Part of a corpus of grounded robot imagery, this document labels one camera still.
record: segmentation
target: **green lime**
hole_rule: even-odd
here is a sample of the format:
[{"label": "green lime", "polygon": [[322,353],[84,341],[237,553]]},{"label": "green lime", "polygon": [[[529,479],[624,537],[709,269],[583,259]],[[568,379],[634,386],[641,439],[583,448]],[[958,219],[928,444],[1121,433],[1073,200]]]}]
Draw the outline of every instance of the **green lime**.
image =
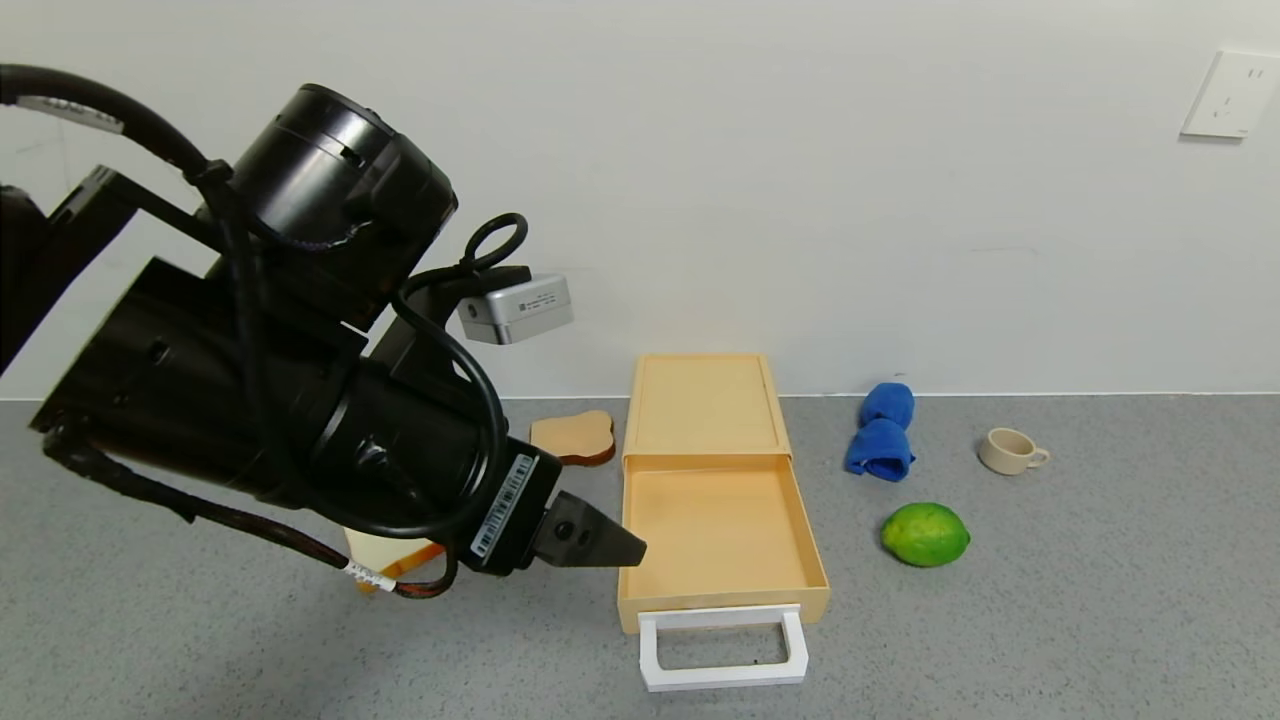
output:
[{"label": "green lime", "polygon": [[913,502],[884,520],[881,543],[908,565],[937,568],[964,555],[969,530],[946,505]]}]

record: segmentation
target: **barcode label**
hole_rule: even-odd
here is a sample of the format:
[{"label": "barcode label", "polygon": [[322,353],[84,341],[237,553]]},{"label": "barcode label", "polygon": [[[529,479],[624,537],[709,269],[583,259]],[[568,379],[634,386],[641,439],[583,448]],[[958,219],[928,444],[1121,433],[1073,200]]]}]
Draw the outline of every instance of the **barcode label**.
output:
[{"label": "barcode label", "polygon": [[498,497],[493,500],[489,514],[484,516],[484,523],[476,532],[476,539],[471,541],[471,552],[476,553],[481,562],[489,560],[489,552],[502,536],[503,528],[507,527],[511,511],[520,501],[520,493],[525,492],[525,483],[536,465],[538,457],[529,455],[517,455],[516,461],[511,464],[511,470],[507,473],[507,479],[502,482]]},{"label": "barcode label", "polygon": [[365,568],[364,565],[356,562],[355,560],[348,560],[347,566],[343,568],[342,571],[351,575],[352,578],[356,578],[361,583],[374,585],[375,588],[381,588],[387,592],[392,592],[396,589],[394,578],[388,578],[387,575],[383,575],[381,573],[371,568]]}]

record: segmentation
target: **blue towel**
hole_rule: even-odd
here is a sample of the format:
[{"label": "blue towel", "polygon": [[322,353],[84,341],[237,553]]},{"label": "blue towel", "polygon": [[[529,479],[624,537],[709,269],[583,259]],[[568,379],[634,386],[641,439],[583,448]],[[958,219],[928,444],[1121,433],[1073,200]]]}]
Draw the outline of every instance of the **blue towel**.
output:
[{"label": "blue towel", "polygon": [[911,388],[902,383],[881,383],[863,401],[863,407],[858,411],[858,427],[867,425],[877,418],[884,418],[893,420],[905,430],[911,424],[914,413],[915,397],[911,395]]},{"label": "blue towel", "polygon": [[850,473],[870,473],[895,483],[906,477],[914,461],[906,430],[884,418],[872,420],[858,430],[845,454],[845,469]]},{"label": "blue towel", "polygon": [[902,383],[876,386],[858,411],[858,434],[845,454],[845,469],[855,475],[870,473],[899,482],[911,469],[915,456],[906,441],[906,427],[915,413],[911,388]]}]

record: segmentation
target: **silver camera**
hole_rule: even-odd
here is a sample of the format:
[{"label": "silver camera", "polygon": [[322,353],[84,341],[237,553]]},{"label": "silver camera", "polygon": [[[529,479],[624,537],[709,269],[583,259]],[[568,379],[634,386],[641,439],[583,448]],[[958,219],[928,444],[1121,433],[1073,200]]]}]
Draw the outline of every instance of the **silver camera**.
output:
[{"label": "silver camera", "polygon": [[526,283],[467,297],[458,304],[467,338],[490,345],[511,345],[573,322],[568,281],[541,274]]}]

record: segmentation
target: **barcode sticker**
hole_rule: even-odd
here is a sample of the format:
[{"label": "barcode sticker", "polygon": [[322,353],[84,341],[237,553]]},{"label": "barcode sticker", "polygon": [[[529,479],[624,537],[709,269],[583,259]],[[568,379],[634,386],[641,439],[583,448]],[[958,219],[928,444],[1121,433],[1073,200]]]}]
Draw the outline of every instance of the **barcode sticker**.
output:
[{"label": "barcode sticker", "polygon": [[507,527],[511,511],[520,501],[520,493],[525,492],[525,483],[534,474],[535,466],[538,466],[538,457],[529,455],[517,455],[516,461],[511,464],[507,479],[498,489],[498,497],[493,498],[489,514],[485,515],[484,523],[480,523],[476,539],[471,541],[471,552],[476,553],[481,562],[489,560],[489,552],[493,551],[494,543],[498,542],[503,528]]}]

